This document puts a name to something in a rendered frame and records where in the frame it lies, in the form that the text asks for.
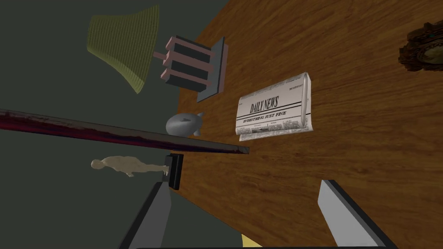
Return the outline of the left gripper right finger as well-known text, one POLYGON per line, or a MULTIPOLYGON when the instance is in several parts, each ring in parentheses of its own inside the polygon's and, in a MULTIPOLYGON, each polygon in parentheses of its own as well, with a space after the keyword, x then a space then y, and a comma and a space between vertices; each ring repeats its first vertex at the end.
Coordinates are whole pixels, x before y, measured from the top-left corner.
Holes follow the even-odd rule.
POLYGON ((336 181, 321 181, 318 206, 338 248, 397 249, 336 181))

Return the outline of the ornate dark brown frame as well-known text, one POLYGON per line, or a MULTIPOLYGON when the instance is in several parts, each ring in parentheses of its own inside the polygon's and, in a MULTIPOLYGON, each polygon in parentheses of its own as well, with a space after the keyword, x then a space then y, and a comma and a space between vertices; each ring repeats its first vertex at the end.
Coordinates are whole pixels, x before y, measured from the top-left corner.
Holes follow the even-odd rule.
POLYGON ((407 35, 399 49, 398 61, 408 71, 443 71, 443 20, 424 23, 423 28, 407 35))

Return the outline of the brown wooden table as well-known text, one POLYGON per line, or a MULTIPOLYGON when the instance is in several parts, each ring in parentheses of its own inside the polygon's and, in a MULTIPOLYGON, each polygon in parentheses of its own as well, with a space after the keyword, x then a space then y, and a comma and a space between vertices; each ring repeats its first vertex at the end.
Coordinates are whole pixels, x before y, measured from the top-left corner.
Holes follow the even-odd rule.
POLYGON ((410 31, 443 0, 230 0, 197 38, 229 46, 224 92, 201 139, 239 144, 240 97, 308 72, 313 131, 242 142, 250 154, 185 153, 179 194, 262 246, 333 246, 317 204, 335 180, 399 249, 443 249, 443 72, 408 72, 410 31))

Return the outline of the grey pig figurine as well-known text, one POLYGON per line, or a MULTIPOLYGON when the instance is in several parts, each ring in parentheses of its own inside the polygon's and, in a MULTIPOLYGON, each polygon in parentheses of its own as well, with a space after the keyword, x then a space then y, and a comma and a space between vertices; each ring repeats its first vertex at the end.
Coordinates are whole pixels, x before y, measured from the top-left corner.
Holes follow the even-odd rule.
POLYGON ((202 117, 204 112, 199 114, 180 113, 171 117, 166 123, 166 131, 168 135, 178 137, 200 136, 202 117))

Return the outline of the dark red baseball bat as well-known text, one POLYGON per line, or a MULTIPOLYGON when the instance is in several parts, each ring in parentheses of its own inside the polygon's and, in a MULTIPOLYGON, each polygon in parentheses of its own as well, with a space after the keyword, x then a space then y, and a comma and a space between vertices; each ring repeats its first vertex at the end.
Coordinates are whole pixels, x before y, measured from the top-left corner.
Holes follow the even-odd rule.
POLYGON ((164 150, 249 154, 248 147, 0 109, 0 129, 164 150))

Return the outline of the folded white newspaper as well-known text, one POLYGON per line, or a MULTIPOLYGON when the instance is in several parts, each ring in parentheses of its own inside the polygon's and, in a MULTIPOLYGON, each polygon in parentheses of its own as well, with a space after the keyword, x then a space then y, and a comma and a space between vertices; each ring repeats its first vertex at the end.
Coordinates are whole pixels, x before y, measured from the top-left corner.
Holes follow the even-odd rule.
POLYGON ((313 131, 308 72, 241 97, 235 131, 240 141, 313 131))

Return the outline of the beige human statuette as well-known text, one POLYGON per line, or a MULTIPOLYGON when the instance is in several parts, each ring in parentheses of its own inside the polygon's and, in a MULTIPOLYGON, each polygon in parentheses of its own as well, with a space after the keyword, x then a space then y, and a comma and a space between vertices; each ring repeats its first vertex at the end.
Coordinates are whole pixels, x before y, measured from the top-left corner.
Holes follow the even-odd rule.
POLYGON ((133 156, 109 156, 102 160, 93 160, 91 167, 94 169, 109 167, 116 172, 125 173, 128 177, 133 177, 134 173, 161 172, 163 181, 168 182, 171 189, 179 190, 183 155, 171 153, 165 156, 163 165, 146 164, 133 156))

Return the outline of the yellow shade table lamp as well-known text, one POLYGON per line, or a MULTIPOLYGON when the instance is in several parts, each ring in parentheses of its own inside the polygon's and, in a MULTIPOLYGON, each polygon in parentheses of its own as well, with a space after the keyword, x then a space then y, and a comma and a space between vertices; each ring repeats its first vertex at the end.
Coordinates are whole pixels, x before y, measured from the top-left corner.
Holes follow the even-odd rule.
POLYGON ((176 35, 162 54, 155 51, 159 24, 159 5, 128 15, 95 15, 87 50, 118 71, 136 93, 144 87, 153 58, 165 68, 165 83, 197 92, 197 102, 222 93, 228 58, 225 39, 206 47, 176 35))

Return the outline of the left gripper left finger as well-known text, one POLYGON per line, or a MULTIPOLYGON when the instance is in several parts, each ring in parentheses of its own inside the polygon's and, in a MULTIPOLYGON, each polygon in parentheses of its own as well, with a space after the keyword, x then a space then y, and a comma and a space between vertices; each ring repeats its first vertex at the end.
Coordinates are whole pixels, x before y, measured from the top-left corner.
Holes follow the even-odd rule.
POLYGON ((160 248, 170 209, 169 184, 155 183, 118 249, 160 248))

